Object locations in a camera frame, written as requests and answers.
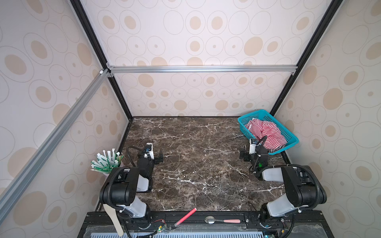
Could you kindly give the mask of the red white striped tank top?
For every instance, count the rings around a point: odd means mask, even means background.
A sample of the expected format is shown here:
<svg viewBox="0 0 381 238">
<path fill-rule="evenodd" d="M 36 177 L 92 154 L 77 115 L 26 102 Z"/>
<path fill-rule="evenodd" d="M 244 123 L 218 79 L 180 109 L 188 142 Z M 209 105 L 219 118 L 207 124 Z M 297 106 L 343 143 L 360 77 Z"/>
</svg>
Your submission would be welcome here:
<svg viewBox="0 0 381 238">
<path fill-rule="evenodd" d="M 266 136 L 265 148 L 270 152 L 275 152 L 285 147 L 287 144 L 287 140 L 281 134 L 281 130 L 273 122 L 261 121 L 253 118 L 245 124 L 245 128 L 258 140 Z"/>
</svg>

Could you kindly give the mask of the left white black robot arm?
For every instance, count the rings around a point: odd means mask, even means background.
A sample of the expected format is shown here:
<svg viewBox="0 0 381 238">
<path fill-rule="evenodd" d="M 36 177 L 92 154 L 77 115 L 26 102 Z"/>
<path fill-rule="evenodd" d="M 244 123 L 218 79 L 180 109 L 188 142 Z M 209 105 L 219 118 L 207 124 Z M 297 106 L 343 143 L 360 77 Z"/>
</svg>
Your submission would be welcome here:
<svg viewBox="0 0 381 238">
<path fill-rule="evenodd" d="M 122 165 L 124 156 L 115 149 L 97 154 L 97 160 L 92 162 L 93 170 L 108 175 L 100 190 L 99 201 L 104 208 L 110 207 L 122 217 L 149 221 L 149 206 L 137 197 L 137 193 L 152 191 L 153 170 L 163 162 L 163 154 L 160 152 L 156 157 L 152 143 L 147 143 L 143 149 L 128 148 L 138 151 L 138 162 L 131 167 Z"/>
</svg>

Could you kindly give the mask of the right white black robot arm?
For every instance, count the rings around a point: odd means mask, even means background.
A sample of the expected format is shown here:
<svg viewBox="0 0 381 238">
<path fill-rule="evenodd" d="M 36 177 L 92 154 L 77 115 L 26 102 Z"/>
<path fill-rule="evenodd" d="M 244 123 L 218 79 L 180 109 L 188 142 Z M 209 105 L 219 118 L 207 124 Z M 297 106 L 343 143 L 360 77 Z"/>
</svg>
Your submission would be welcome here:
<svg viewBox="0 0 381 238">
<path fill-rule="evenodd" d="M 294 213 L 311 211 L 327 201 L 327 194 L 309 166 L 297 164 L 268 164 L 269 153 L 265 148 L 267 137 L 249 140 L 249 149 L 241 149 L 239 158 L 249 162 L 249 171 L 263 181 L 284 184 L 285 194 L 262 205 L 259 220 L 285 217 Z"/>
</svg>

